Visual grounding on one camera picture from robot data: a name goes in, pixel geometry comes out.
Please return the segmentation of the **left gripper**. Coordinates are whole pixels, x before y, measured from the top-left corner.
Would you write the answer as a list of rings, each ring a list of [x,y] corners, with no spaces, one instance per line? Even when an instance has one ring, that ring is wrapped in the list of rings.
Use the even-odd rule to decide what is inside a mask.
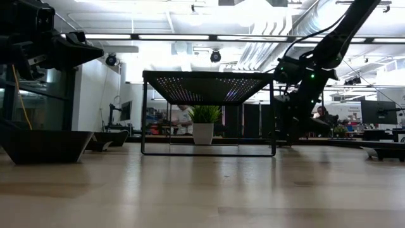
[[[18,0],[20,25],[24,42],[24,62],[18,66],[24,79],[38,79],[37,67],[71,69],[100,58],[104,51],[87,44],[57,43],[54,55],[55,9],[41,0]]]

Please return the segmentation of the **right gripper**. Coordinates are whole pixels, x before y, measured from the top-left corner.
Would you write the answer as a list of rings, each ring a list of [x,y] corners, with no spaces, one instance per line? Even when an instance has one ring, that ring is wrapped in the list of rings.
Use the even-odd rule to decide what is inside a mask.
[[[275,69],[277,82],[299,86],[296,96],[302,103],[316,103],[329,79],[337,80],[334,69],[317,68],[288,56],[279,58]],[[287,133],[290,143],[298,141],[300,137],[306,137],[313,131],[312,111],[312,104],[293,104],[287,108]]]

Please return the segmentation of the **black wavy square mini plate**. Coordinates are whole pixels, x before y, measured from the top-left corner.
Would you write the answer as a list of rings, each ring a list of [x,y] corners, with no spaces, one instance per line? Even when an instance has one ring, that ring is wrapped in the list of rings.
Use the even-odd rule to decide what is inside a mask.
[[[98,142],[111,142],[111,147],[121,147],[126,142],[129,136],[129,131],[122,130],[120,132],[95,132],[94,136]]]
[[[76,163],[93,135],[86,131],[8,130],[0,132],[0,146],[17,165]]]

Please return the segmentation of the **person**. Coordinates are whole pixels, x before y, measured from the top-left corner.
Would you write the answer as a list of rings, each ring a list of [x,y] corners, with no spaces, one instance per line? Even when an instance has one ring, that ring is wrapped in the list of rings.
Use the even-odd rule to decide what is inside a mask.
[[[171,124],[174,126],[175,135],[192,135],[193,122],[189,115],[190,108],[186,105],[178,105],[178,110],[171,114]]]
[[[318,137],[330,137],[334,128],[338,125],[338,115],[331,115],[324,106],[319,106],[313,118],[325,122],[328,127],[321,130],[316,130],[315,133]]]

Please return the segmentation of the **black room divider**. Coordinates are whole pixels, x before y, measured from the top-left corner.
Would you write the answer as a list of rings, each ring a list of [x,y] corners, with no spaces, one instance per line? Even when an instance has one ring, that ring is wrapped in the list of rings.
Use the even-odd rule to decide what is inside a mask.
[[[270,135],[270,105],[224,106],[221,119],[225,138],[267,139]]]

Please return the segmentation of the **dark glass cabinet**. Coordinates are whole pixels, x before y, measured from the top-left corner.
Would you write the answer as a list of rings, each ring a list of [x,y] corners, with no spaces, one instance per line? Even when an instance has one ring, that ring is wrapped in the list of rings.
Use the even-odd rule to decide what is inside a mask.
[[[28,130],[70,130],[77,70],[39,68],[41,77],[29,80],[0,65],[0,120]]]

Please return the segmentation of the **black computer monitor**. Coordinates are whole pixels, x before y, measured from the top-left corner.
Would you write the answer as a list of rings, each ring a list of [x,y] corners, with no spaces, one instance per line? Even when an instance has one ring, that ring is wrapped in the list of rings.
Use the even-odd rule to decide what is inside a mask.
[[[396,104],[391,101],[361,101],[364,124],[397,124]]]
[[[130,120],[132,110],[132,101],[127,101],[121,104],[120,120]]]

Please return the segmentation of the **overhead light bar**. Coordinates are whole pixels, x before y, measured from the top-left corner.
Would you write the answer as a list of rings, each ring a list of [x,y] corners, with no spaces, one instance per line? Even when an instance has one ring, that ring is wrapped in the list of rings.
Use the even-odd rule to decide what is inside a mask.
[[[207,41],[292,43],[302,39],[289,35],[193,35],[193,34],[85,34],[88,40],[104,41]],[[353,44],[405,44],[405,37],[354,37]]]

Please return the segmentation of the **green plant in white pot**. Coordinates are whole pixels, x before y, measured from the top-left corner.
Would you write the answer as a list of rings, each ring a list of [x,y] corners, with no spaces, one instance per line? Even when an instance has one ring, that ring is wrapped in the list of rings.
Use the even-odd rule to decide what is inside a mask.
[[[214,124],[221,115],[219,106],[192,106],[189,112],[196,145],[210,145],[213,140]]]

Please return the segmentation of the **black perforated metal rack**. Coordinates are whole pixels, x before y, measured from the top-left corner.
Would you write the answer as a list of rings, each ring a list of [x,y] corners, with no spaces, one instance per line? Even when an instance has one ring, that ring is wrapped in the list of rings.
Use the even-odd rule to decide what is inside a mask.
[[[272,73],[147,71],[142,73],[143,100],[140,152],[145,156],[204,156],[199,153],[147,153],[147,88],[151,86],[170,105],[241,106],[254,94],[270,87],[274,100]]]

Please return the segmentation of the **black aluminium table frame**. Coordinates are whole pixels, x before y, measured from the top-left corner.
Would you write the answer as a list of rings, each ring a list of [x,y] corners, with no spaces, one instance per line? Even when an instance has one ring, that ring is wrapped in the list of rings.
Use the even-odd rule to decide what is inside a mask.
[[[194,145],[191,136],[165,137],[165,136],[147,136],[146,144],[179,144]],[[267,145],[271,144],[269,139],[248,139],[248,138],[213,138],[212,146],[239,146],[239,145]],[[299,139],[292,143],[292,146],[334,146],[342,148],[373,148],[386,150],[405,151],[405,144],[399,142],[380,142],[380,141],[359,141],[348,139],[328,139],[328,138],[309,138]]]

